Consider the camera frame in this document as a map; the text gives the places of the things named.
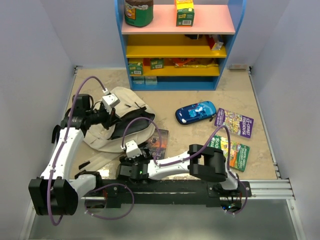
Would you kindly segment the beige canvas backpack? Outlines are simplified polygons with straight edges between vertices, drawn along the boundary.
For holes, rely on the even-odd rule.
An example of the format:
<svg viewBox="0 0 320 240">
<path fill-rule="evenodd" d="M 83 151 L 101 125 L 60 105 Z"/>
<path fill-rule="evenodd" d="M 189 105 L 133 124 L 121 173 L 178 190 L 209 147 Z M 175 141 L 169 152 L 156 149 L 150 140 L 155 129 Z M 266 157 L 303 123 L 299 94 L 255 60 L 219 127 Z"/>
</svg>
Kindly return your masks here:
<svg viewBox="0 0 320 240">
<path fill-rule="evenodd" d="M 109 129 L 102 124 L 92 125 L 86 132 L 82 141 L 90 148 L 107 153 L 111 159 L 123 153 L 122 145 L 126 141 L 134 140 L 137 144 L 146 142 L 154 133 L 155 127 L 151 123 L 155 112 L 132 90 L 124 87 L 115 87 L 109 90 L 115 94 L 120 103 L 115 106 L 115 113 L 121 118 L 121 122 Z M 95 108 L 91 96 L 91 106 Z M 59 133 L 58 125 L 53 131 L 52 137 Z"/>
</svg>

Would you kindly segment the dark Tale of Two Cities book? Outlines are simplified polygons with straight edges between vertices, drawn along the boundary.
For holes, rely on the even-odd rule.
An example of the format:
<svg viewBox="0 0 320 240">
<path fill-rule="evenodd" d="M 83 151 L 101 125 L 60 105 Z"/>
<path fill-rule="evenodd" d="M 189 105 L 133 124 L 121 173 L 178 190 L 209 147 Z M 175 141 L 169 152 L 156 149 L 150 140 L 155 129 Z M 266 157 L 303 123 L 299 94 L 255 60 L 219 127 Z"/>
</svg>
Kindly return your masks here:
<svg viewBox="0 0 320 240">
<path fill-rule="evenodd" d="M 156 156 L 157 160 L 163 160 L 167 149 L 169 131 L 166 129 L 159 129 L 159 132 L 161 141 L 158 131 L 155 130 L 152 136 L 146 141 L 146 145 L 153 157 Z"/>
</svg>

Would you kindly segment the blue pencil case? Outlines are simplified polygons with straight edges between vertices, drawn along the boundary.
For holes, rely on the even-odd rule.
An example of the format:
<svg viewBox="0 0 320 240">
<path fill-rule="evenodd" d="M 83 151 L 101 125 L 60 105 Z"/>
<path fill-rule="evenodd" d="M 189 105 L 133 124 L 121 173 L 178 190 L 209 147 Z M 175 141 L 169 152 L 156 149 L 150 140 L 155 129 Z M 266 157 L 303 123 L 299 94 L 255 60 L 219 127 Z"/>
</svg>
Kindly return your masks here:
<svg viewBox="0 0 320 240">
<path fill-rule="evenodd" d="M 177 121 L 189 125 L 206 119 L 213 119 L 217 109 L 211 101 L 202 101 L 181 107 L 175 111 Z"/>
</svg>

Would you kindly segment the green Treehouse book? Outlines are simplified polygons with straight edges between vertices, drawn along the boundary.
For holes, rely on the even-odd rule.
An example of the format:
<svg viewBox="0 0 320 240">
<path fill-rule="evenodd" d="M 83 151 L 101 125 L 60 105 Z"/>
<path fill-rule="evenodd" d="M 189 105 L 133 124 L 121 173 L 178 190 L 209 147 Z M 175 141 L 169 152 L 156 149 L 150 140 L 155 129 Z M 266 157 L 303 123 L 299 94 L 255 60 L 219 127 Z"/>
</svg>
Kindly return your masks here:
<svg viewBox="0 0 320 240">
<path fill-rule="evenodd" d="M 210 143 L 209 147 L 220 149 L 223 151 L 223 155 L 228 159 L 228 139 L 219 135 L 215 135 Z M 240 172 L 246 170 L 248 158 L 250 153 L 250 147 L 238 142 L 230 142 L 230 160 L 229 166 Z"/>
</svg>

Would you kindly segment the purple Treehouse book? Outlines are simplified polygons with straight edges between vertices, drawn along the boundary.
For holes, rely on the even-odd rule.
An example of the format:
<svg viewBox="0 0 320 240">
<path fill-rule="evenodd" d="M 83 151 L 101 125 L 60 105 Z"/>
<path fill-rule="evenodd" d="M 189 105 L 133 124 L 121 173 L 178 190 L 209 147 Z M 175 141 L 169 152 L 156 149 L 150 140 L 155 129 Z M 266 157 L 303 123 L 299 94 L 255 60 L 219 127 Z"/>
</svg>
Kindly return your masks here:
<svg viewBox="0 0 320 240">
<path fill-rule="evenodd" d="M 250 139 L 252 137 L 254 119 L 224 108 L 217 110 L 214 125 L 226 126 L 230 133 Z"/>
</svg>

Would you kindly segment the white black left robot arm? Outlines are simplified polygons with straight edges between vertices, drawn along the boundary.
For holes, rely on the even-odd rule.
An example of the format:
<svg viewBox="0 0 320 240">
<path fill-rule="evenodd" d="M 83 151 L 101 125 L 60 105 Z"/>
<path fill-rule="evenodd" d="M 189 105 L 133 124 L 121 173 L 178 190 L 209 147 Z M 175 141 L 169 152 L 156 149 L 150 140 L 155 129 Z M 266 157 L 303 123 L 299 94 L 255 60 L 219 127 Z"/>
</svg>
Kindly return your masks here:
<svg viewBox="0 0 320 240">
<path fill-rule="evenodd" d="M 89 128 L 99 124 L 109 128 L 120 122 L 115 109 L 120 100 L 115 94 L 103 96 L 99 109 L 92 107 L 91 98 L 88 94 L 73 96 L 70 111 L 57 126 L 59 133 L 52 137 L 56 147 L 47 167 L 29 182 L 28 190 L 37 215 L 71 216 L 87 193 L 99 196 L 104 190 L 102 178 L 96 171 L 83 170 L 75 180 L 70 179 L 76 153 Z"/>
</svg>

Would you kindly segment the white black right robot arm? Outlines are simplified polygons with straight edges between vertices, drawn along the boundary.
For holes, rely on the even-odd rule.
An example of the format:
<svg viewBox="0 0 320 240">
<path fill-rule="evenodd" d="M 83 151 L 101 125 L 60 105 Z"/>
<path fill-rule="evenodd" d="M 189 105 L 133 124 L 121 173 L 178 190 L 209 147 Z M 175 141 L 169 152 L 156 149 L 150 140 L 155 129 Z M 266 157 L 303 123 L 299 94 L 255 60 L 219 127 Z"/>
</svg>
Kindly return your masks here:
<svg viewBox="0 0 320 240">
<path fill-rule="evenodd" d="M 189 150 L 161 161 L 153 159 L 147 146 L 138 146 L 130 141 L 124 147 L 116 170 L 118 180 L 131 180 L 134 183 L 160 181 L 166 177 L 189 174 L 209 183 L 218 183 L 223 192 L 235 196 L 241 186 L 239 178 L 230 171 L 224 152 L 217 148 L 192 144 Z"/>
</svg>

